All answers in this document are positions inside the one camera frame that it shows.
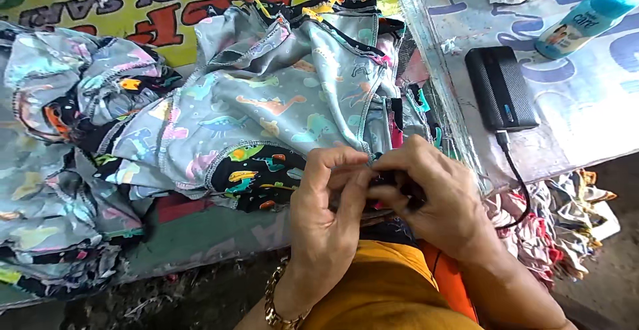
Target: yellow shirt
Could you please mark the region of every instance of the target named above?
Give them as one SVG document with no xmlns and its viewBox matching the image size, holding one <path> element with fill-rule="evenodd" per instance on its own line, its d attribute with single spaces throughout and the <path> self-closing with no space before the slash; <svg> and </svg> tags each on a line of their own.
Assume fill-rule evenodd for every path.
<svg viewBox="0 0 639 330">
<path fill-rule="evenodd" d="M 419 249 L 360 241 L 341 281 L 311 310 L 303 330 L 481 329 L 452 311 Z"/>
</svg>

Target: gold bracelet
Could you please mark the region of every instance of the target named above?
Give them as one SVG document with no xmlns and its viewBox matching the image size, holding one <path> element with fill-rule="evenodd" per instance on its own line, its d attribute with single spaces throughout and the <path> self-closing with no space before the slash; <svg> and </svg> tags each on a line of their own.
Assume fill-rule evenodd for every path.
<svg viewBox="0 0 639 330">
<path fill-rule="evenodd" d="M 273 275 L 271 275 L 271 278 L 267 281 L 267 293 L 265 295 L 267 302 L 264 305 L 264 310 L 266 313 L 267 323 L 274 329 L 278 330 L 296 330 L 300 325 L 302 325 L 302 321 L 310 312 L 310 310 L 306 311 L 295 320 L 285 320 L 276 312 L 276 305 L 274 303 L 276 285 L 280 278 L 282 278 L 282 274 L 286 269 L 287 263 L 288 260 L 283 261 L 282 265 L 278 266 Z"/>
</svg>

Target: orange fabric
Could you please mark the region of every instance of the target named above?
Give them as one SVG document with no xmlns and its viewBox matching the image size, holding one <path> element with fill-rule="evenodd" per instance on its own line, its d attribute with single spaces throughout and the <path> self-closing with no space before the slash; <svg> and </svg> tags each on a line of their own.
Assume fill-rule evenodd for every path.
<svg viewBox="0 0 639 330">
<path fill-rule="evenodd" d="M 433 270 L 439 249 L 423 240 L 418 240 L 417 244 L 419 244 L 419 247 L 424 253 L 428 269 Z M 466 293 L 466 286 L 464 286 L 461 280 L 457 260 L 442 253 L 439 260 L 437 260 L 437 267 L 435 268 L 435 274 L 433 276 L 440 285 L 440 293 L 443 298 L 446 299 L 451 309 L 477 322 L 477 314 Z"/>
<path fill-rule="evenodd" d="M 360 241 L 344 277 L 313 307 L 301 328 L 481 329 L 452 311 L 436 286 L 419 249 Z"/>
</svg>

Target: hand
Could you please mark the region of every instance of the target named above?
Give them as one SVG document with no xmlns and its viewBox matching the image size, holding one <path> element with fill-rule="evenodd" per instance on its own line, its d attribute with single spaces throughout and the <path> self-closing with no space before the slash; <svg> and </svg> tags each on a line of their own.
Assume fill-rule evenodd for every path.
<svg viewBox="0 0 639 330">
<path fill-rule="evenodd" d="M 304 177 L 291 197 L 292 255 L 274 298 L 281 317 L 293 320 L 312 308 L 351 265 L 374 175 L 364 166 L 367 161 L 366 153 L 347 146 L 309 152 Z M 329 200 L 338 192 L 342 197 L 335 213 Z"/>
<path fill-rule="evenodd" d="M 369 197 L 392 207 L 416 236 L 447 255 L 471 260 L 481 256 L 483 247 L 495 244 L 497 237 L 482 206 L 474 174 L 424 138 L 411 136 L 401 148 L 382 155 L 372 169 L 405 171 L 424 190 L 426 204 L 416 211 L 406 209 L 408 198 L 397 187 L 372 187 Z"/>
</svg>

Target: power bank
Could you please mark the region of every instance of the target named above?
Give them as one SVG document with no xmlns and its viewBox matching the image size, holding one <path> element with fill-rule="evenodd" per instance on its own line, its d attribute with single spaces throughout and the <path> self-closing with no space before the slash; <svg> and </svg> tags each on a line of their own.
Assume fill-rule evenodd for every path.
<svg viewBox="0 0 639 330">
<path fill-rule="evenodd" d="M 465 60 L 486 129 L 515 131 L 539 126 L 512 48 L 473 48 Z"/>
</svg>

